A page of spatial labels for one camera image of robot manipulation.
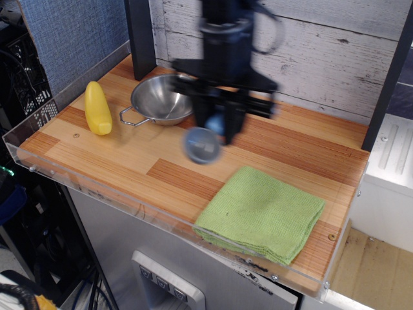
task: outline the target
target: white control panel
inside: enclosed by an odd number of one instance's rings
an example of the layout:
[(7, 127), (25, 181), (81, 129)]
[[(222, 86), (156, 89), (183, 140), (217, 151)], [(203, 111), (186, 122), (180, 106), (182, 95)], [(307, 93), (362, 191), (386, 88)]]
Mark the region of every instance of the white control panel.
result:
[(132, 265), (137, 277), (154, 282), (175, 296), (181, 304), (187, 305), (185, 309), (189, 307), (190, 310), (205, 310), (205, 296), (198, 288), (153, 259), (139, 251), (134, 251)]

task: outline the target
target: wood grain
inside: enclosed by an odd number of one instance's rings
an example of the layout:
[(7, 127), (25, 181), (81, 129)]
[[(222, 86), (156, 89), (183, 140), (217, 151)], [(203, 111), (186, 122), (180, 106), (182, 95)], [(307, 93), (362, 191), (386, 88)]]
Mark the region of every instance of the wood grain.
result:
[[(197, 165), (183, 153), (183, 136), (194, 125), (192, 119), (172, 127), (153, 123), (132, 127), (120, 122), (119, 112), (129, 106), (130, 93), (139, 83), (130, 72), (132, 60), (128, 57), (99, 81), (114, 121), (109, 135), (89, 131), (81, 96), (22, 145), (22, 150), (33, 154), (25, 156), (26, 164), (196, 242), (200, 240), (190, 224), (245, 165), (319, 196), (326, 201), (325, 210), (290, 266), (306, 276), (254, 259), (265, 266), (266, 276), (280, 274), (283, 283), (316, 296), (320, 285), (311, 278), (321, 282), (326, 276), (337, 245), (328, 235), (341, 234), (367, 163), (368, 152), (360, 150), (366, 127), (280, 103), (282, 113), (276, 119), (247, 116), (242, 133), (233, 145), (223, 147), (220, 160)], [(166, 72), (157, 68), (148, 76)], [(125, 117), (133, 122), (143, 119), (132, 110)], [(246, 254), (213, 251), (232, 259), (234, 255), (248, 258)]]
[[(201, 2), (151, 2), (158, 64), (202, 58)], [(368, 125), (411, 0), (263, 3), (279, 14), (285, 39), (270, 55), (254, 54), (252, 65), (279, 83), (277, 99)], [(256, 15), (254, 44), (265, 50), (282, 30)]]
[(350, 230), (332, 289), (377, 310), (410, 309), (413, 253)]

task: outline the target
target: button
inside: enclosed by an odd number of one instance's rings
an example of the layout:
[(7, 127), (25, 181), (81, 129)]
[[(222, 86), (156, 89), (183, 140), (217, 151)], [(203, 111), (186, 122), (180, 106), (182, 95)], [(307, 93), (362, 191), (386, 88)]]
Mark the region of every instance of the button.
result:
[(176, 298), (178, 298), (179, 300), (182, 300), (183, 302), (187, 302), (188, 301), (188, 297), (186, 297), (186, 294), (182, 293), (179, 289), (177, 289), (176, 287), (174, 287), (174, 292), (175, 292), (175, 296)]
[(165, 280), (162, 280), (160, 277), (156, 277), (157, 284), (162, 287), (164, 290), (169, 291), (169, 284)]
[(142, 266), (140, 266), (140, 268), (141, 268), (141, 273), (143, 274), (143, 276), (149, 280), (152, 280), (152, 273), (148, 269)]

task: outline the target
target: folded towel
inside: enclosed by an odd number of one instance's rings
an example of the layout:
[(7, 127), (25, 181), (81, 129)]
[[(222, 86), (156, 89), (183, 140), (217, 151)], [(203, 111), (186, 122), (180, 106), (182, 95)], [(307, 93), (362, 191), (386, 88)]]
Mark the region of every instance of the folded towel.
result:
[(194, 230), (212, 244), (240, 247), (289, 265), (302, 250), (325, 201), (251, 167), (239, 169), (196, 220)]

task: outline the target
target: white wood panel wall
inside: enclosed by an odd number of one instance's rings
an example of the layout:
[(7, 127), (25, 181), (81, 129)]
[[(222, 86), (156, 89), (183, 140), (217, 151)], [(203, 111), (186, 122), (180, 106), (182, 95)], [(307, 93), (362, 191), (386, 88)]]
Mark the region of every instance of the white wood panel wall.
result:
[[(199, 0), (151, 0), (158, 65), (201, 58)], [(280, 85), (276, 99), (368, 124), (412, 0), (266, 0), (285, 40), (254, 54), (253, 67)], [(255, 44), (268, 47), (274, 23), (257, 15)]]

